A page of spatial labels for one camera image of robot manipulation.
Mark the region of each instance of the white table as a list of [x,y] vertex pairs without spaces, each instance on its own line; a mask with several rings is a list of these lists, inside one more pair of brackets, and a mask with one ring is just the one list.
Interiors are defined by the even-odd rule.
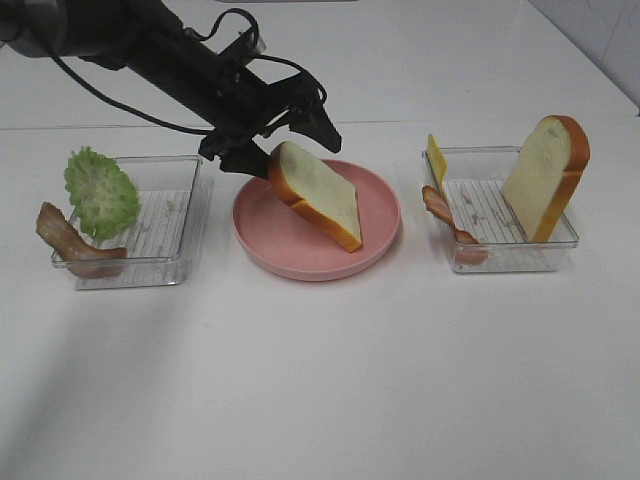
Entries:
[[[229,6],[167,3],[201,30]],[[334,157],[382,175],[402,205],[390,252],[323,284],[247,258],[230,217],[247,177],[206,164],[201,263],[183,285],[74,291],[34,233],[42,201],[70,212],[70,150],[190,154],[198,139],[2,48],[0,478],[635,479],[637,109],[528,3],[479,3],[245,5],[269,53],[325,83]],[[72,63],[150,113],[199,122],[132,74]],[[420,198],[427,133],[519,144],[552,112],[591,141],[569,210],[580,246],[556,273],[452,273]],[[261,144],[284,138],[325,155],[286,131]]]
[[40,202],[65,205],[68,151],[174,154],[193,139],[0,132],[0,478],[635,478],[638,126],[578,119],[592,146],[569,211],[581,244],[556,273],[457,275],[433,245],[427,132],[517,144],[538,120],[464,116],[340,125],[338,158],[402,204],[402,234],[361,274],[307,284],[257,267],[231,228],[247,179],[207,164],[186,283],[94,292],[50,268],[33,231]]
[[[329,92],[334,121],[425,120],[611,113],[637,107],[524,0],[359,0],[225,4],[169,0],[186,25],[208,31],[230,6],[257,18],[267,53],[298,61]],[[221,50],[244,20],[228,16]],[[130,71],[69,63],[105,93],[160,118],[202,121]],[[287,69],[254,62],[266,81]],[[142,125],[93,98],[48,59],[0,50],[0,128]]]

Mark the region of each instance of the wall tile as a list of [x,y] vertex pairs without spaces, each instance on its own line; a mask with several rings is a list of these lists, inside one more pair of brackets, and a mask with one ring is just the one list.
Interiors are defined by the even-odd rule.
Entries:
[[640,106],[640,0],[529,0]]

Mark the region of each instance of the bread slice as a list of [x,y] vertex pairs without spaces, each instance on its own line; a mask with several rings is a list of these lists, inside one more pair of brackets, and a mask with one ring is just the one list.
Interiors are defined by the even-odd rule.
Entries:
[[530,242],[546,242],[590,157],[589,141],[573,118],[543,118],[525,140],[502,187]]
[[280,200],[345,250],[362,246],[356,187],[312,153],[281,143],[271,153],[269,181]]

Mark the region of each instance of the plate rim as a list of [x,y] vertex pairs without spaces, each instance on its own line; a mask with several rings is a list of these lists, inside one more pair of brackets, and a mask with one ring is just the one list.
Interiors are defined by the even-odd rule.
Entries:
[[384,254],[389,250],[389,248],[391,247],[391,245],[393,245],[395,239],[397,238],[398,233],[400,231],[400,225],[402,224],[402,208],[401,208],[398,196],[396,195],[395,191],[393,190],[389,182],[387,182],[383,177],[373,172],[372,170],[366,167],[363,167],[361,165],[358,165],[356,163],[347,162],[344,160],[335,160],[335,159],[322,159],[322,161],[328,164],[329,166],[342,165],[346,167],[356,168],[362,172],[365,172],[367,175],[374,177],[377,181],[379,181],[384,186],[385,193],[390,194],[393,200],[392,204],[395,207],[394,208],[395,219],[391,229],[392,233],[384,242],[382,242],[382,244],[376,250],[371,252],[369,255],[367,255],[366,257],[362,258],[359,261],[354,262],[353,264],[350,264],[338,269],[328,268],[328,269],[322,269],[322,270],[320,269],[305,270],[305,269],[299,269],[299,268],[293,268],[293,267],[285,267],[279,263],[273,262],[271,260],[267,260],[263,258],[261,255],[259,255],[255,251],[255,249],[251,247],[251,245],[249,245],[249,243],[244,239],[244,237],[240,233],[240,230],[238,227],[238,220],[237,220],[239,215],[238,203],[242,198],[243,194],[245,194],[246,190],[248,190],[249,188],[252,188],[255,184],[263,183],[263,182],[265,182],[264,183],[265,189],[271,188],[271,186],[268,184],[268,180],[254,177],[244,183],[244,185],[240,188],[240,190],[238,191],[238,193],[234,198],[233,206],[232,206],[232,224],[233,224],[233,230],[235,232],[236,238],[238,239],[238,242],[242,245],[247,256],[254,263],[256,263],[258,266],[260,266],[264,270],[267,270],[281,277],[285,277],[285,278],[297,280],[297,281],[323,282],[323,281],[339,280],[341,278],[350,277],[363,270],[366,270],[368,267],[376,263],[382,256],[384,256]]

